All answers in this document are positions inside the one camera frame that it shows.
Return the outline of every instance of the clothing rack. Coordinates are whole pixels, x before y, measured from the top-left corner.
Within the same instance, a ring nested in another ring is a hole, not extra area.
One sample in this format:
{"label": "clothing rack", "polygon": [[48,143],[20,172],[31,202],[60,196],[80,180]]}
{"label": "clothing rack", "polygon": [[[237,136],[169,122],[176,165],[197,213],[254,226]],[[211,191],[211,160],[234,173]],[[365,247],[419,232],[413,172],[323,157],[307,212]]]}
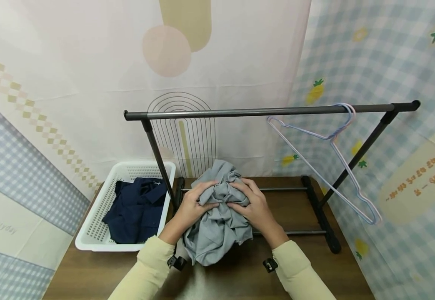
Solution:
{"label": "clothing rack", "polygon": [[[414,100],[406,103],[391,103],[391,104],[371,104],[371,105],[355,105],[354,109],[356,113],[385,113],[384,116],[376,125],[370,136],[366,139],[365,143],[359,149],[356,155],[351,159],[349,168],[352,170],[373,145],[376,139],[381,135],[384,129],[394,120],[398,113],[404,111],[416,111],[420,106],[420,101]],[[346,108],[341,106],[317,106],[317,107],[285,107],[285,108],[252,108],[245,110],[199,110],[199,111],[169,111],[169,112],[128,112],[124,111],[124,117],[127,121],[141,121],[144,131],[147,133],[149,143],[152,148],[152,152],[157,161],[157,165],[161,172],[161,176],[166,184],[167,192],[170,195],[171,202],[174,208],[174,213],[179,208],[180,203],[183,200],[183,195],[189,189],[184,189],[185,180],[180,177],[177,179],[176,194],[173,193],[173,188],[169,181],[169,177],[164,167],[163,158],[161,157],[158,143],[156,142],[151,120],[163,120],[163,119],[193,119],[193,118],[224,118],[224,117],[249,117],[249,116],[276,116],[276,115],[312,115],[312,114],[337,114],[347,113]],[[337,189],[344,179],[348,176],[347,170],[341,173],[337,180],[332,185]],[[303,187],[288,187],[288,188],[269,188],[262,189],[265,192],[281,192],[285,190],[304,190],[308,196],[309,202],[316,215],[317,221],[321,226],[321,230],[293,230],[286,231],[288,235],[324,235],[327,245],[332,253],[339,253],[341,251],[341,245],[337,240],[334,231],[332,230],[328,218],[326,217],[323,206],[328,202],[329,198],[334,194],[332,189],[326,193],[324,198],[319,201],[316,195],[311,180],[308,176],[301,177]]]}

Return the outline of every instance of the hand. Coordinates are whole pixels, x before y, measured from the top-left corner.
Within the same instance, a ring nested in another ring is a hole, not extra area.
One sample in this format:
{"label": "hand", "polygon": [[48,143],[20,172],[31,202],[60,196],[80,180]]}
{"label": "hand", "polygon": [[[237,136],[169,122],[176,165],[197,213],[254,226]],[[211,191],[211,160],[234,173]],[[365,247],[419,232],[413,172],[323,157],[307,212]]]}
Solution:
{"label": "hand", "polygon": [[245,184],[233,182],[230,185],[243,192],[248,197],[250,204],[246,207],[236,203],[227,203],[227,205],[243,215],[254,228],[261,231],[272,249],[281,246],[289,240],[289,237],[275,221],[266,202],[266,197],[254,181],[246,178],[241,178],[241,180]]}
{"label": "hand", "polygon": [[205,212],[217,208],[219,203],[200,205],[198,202],[199,196],[215,184],[217,184],[217,181],[200,182],[189,190],[185,194],[176,214],[166,224],[159,238],[170,245],[175,245],[187,228],[195,224]]}

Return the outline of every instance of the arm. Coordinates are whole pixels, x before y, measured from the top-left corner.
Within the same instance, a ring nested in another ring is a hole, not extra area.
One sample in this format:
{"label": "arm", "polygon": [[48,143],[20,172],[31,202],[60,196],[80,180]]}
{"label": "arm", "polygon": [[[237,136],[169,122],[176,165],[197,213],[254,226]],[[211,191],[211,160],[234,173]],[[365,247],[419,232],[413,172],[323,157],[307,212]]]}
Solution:
{"label": "arm", "polygon": [[173,253],[173,245],[156,236],[149,238],[139,251],[136,264],[117,285],[108,300],[152,299],[168,277],[167,262]]}
{"label": "arm", "polygon": [[303,251],[294,241],[289,240],[283,228],[275,221],[264,194],[255,182],[246,178],[241,179],[245,184],[231,183],[231,185],[245,193],[250,204],[247,207],[241,207],[236,203],[227,205],[261,231],[262,236],[271,246],[272,256],[278,265],[277,277],[284,289],[294,300],[335,300]]}
{"label": "arm", "polygon": [[289,240],[272,252],[278,265],[277,277],[292,299],[335,300],[294,241]]}
{"label": "arm", "polygon": [[169,274],[168,259],[184,231],[218,203],[199,205],[198,198],[215,181],[199,183],[186,193],[176,215],[166,224],[159,237],[150,237],[139,254],[136,264],[114,289],[108,300],[149,300],[163,286]]}

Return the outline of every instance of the checkered pattern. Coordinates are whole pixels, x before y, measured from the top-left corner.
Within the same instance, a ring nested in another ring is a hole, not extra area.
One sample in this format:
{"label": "checkered pattern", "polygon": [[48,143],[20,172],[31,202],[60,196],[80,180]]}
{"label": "checkered pattern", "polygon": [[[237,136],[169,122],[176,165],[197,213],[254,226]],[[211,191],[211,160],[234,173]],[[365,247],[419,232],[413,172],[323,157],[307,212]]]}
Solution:
{"label": "checkered pattern", "polygon": [[0,300],[40,300],[54,271],[0,253]]}
{"label": "checkered pattern", "polygon": [[[324,93],[312,105],[416,99],[422,103],[415,113],[399,114],[366,154],[368,167],[355,169],[370,199],[378,199],[382,184],[435,133],[435,44],[430,37],[434,31],[435,1],[312,2],[290,106],[306,105],[313,82],[321,78]],[[382,115],[358,114],[339,136],[337,144],[348,161],[350,149],[357,140],[366,140]],[[344,115],[285,117],[287,123],[321,134],[332,132],[344,119]],[[337,179],[343,166],[326,142],[296,130],[283,132],[328,181]],[[279,157],[292,154],[283,143]],[[287,167],[277,162],[275,173],[312,174],[298,160]],[[353,199],[349,179],[340,190]],[[394,226],[384,220],[374,226],[361,221],[335,195],[329,204],[351,248],[356,239],[370,247],[358,262],[376,299],[435,299],[435,205],[409,224]]]}
{"label": "checkered pattern", "polygon": [[72,149],[57,128],[48,121],[47,116],[35,107],[35,102],[28,99],[28,93],[22,91],[21,84],[13,81],[12,75],[6,73],[2,63],[0,63],[0,92],[7,96],[7,101],[13,103],[16,110],[21,111],[23,118],[29,119],[29,124],[35,126],[35,130],[41,133],[41,136],[46,139],[46,143],[66,161],[66,164],[82,181],[87,183],[90,189],[98,189],[100,186],[98,178],[86,167],[83,160],[79,158],[76,151]]}
{"label": "checkered pattern", "polygon": [[0,192],[70,235],[89,201],[0,114]]}

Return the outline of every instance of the cream sleeve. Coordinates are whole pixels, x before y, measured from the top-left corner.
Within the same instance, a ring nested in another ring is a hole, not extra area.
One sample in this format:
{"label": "cream sleeve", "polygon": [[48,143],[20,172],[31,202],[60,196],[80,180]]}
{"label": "cream sleeve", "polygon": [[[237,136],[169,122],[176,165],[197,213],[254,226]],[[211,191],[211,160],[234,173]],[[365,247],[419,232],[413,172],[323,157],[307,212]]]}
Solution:
{"label": "cream sleeve", "polygon": [[297,244],[290,240],[272,250],[277,277],[293,300],[335,300]]}
{"label": "cream sleeve", "polygon": [[150,300],[168,277],[168,259],[174,246],[150,237],[137,255],[136,264],[114,289],[108,300]]}

